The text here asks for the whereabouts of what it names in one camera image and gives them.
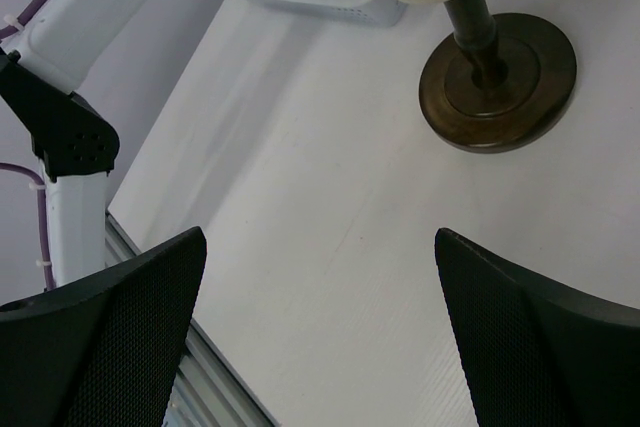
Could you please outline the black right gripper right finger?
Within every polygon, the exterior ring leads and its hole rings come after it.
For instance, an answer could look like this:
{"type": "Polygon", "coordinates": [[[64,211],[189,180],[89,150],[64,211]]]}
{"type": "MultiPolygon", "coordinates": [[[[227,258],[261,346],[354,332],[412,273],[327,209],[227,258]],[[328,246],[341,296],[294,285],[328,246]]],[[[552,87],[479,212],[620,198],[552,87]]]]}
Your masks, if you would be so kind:
{"type": "Polygon", "coordinates": [[[636,426],[639,311],[507,261],[448,228],[435,261],[481,426],[636,426]]]}

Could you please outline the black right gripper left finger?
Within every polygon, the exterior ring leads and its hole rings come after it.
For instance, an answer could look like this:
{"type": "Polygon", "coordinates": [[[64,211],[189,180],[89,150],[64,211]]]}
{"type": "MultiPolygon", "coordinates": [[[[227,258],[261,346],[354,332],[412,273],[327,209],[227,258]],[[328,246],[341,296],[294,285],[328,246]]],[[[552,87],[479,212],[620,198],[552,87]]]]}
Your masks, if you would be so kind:
{"type": "Polygon", "coordinates": [[[160,426],[205,270],[194,227],[1,308],[4,426],[160,426]]]}

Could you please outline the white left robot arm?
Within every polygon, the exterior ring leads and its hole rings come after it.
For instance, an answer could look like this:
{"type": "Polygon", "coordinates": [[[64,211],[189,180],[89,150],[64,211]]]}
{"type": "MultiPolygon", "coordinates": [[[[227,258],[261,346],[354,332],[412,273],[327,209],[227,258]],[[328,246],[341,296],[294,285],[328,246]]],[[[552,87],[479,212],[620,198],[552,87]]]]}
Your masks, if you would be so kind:
{"type": "Polygon", "coordinates": [[[46,290],[105,266],[106,196],[120,140],[78,94],[91,67],[147,0],[33,0],[1,30],[1,97],[28,131],[40,170],[46,290]]]}

